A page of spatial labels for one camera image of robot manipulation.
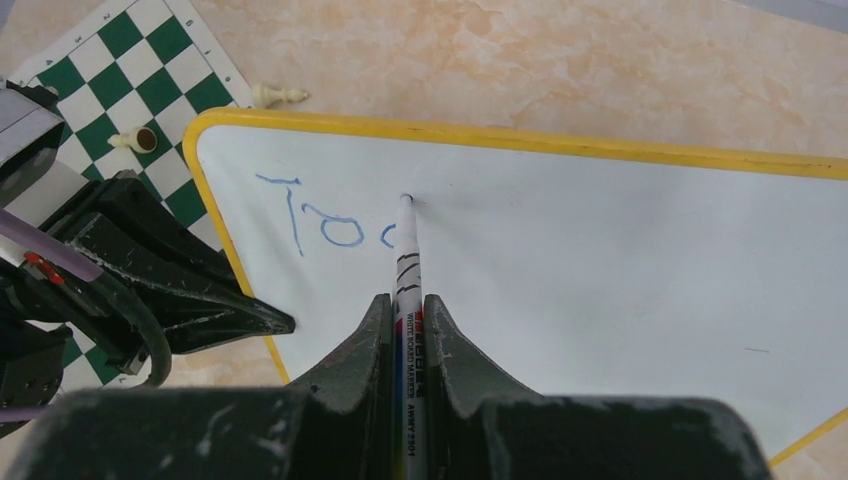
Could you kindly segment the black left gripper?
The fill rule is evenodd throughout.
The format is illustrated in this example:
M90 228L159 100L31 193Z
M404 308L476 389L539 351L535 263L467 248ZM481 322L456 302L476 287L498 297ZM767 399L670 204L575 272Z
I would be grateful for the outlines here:
M27 250L20 264L1 265L2 318L73 325L111 367L135 374L148 363L150 386L164 383L177 355L296 328L245 295L225 258L133 174L85 182L37 228L95 277Z

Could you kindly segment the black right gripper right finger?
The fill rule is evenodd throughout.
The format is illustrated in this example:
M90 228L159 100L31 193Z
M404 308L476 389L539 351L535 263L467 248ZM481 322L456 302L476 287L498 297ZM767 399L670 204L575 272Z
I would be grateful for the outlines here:
M540 394L515 379L458 327L444 300L424 298L430 375L430 466L437 479L510 479L497 408Z

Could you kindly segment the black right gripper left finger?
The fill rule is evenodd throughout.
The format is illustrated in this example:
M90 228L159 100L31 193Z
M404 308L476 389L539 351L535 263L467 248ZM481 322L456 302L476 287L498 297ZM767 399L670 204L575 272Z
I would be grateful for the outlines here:
M353 333L288 386L298 401L290 479L392 477L392 304L376 295Z

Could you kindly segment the blue capped marker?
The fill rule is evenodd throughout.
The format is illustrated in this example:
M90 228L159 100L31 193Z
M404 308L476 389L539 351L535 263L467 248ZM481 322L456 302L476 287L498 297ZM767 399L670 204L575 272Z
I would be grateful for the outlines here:
M422 326L421 257L413 199L408 194L400 197L396 233L396 470L399 479L426 479L429 477L427 374Z

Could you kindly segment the yellow framed whiteboard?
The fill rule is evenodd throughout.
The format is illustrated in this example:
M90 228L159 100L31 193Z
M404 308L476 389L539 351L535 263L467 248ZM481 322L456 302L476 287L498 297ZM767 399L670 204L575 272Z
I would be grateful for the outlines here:
M183 152L242 287L303 375L396 281L543 394L707 397L775 461L847 407L843 159L214 108Z

